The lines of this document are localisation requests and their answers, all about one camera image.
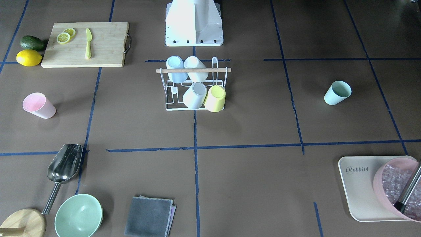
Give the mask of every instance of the yellow lemon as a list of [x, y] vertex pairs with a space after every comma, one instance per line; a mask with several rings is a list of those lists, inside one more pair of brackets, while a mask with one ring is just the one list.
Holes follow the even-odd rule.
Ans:
[[63, 32], [66, 32], [70, 35], [70, 38], [73, 38], [76, 34], [76, 30], [73, 28], [67, 28], [65, 30], [63, 30]]
[[70, 35], [69, 35], [69, 33], [62, 32], [62, 33], [60, 33], [60, 34], [57, 36], [57, 42], [58, 42], [59, 44], [65, 44], [65, 43], [67, 43], [67, 42], [69, 42], [69, 41], [70, 41]]
[[27, 67], [38, 65], [41, 59], [43, 59], [41, 54], [33, 49], [22, 50], [16, 55], [16, 61]]

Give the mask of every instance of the knife blade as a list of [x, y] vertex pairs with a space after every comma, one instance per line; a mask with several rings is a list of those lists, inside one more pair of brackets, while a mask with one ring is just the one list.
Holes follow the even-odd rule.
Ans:
[[91, 30], [89, 28], [86, 28], [86, 52], [85, 52], [86, 59], [91, 58], [91, 40], [92, 40]]

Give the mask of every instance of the cup rack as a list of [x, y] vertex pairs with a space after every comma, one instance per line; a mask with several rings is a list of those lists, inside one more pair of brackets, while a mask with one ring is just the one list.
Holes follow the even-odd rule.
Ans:
[[[181, 101], [184, 93], [193, 84], [191, 80], [186, 80], [182, 83], [173, 83], [170, 80], [165, 81], [164, 73], [212, 73], [212, 79], [206, 79], [202, 82], [206, 87], [214, 85], [222, 86], [225, 89], [226, 77], [228, 72], [231, 72], [230, 67], [218, 68], [218, 58], [212, 58], [212, 68], [182, 68], [182, 69], [157, 69], [156, 73], [161, 75], [162, 85], [165, 91], [165, 109], [168, 111], [172, 110], [192, 110], [184, 105]], [[224, 80], [218, 79], [218, 73], [225, 73]], [[202, 105], [198, 110], [205, 110], [206, 108]]]

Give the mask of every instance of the blue towel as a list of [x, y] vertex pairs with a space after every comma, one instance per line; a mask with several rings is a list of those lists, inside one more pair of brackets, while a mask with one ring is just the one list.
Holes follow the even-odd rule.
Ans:
[[124, 235], [167, 237], [172, 206], [170, 199], [133, 197]]

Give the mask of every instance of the gray cloth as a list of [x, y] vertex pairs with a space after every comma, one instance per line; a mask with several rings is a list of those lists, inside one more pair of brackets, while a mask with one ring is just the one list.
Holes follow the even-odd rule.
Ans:
[[133, 197], [124, 235], [134, 237], [167, 237], [173, 201]]

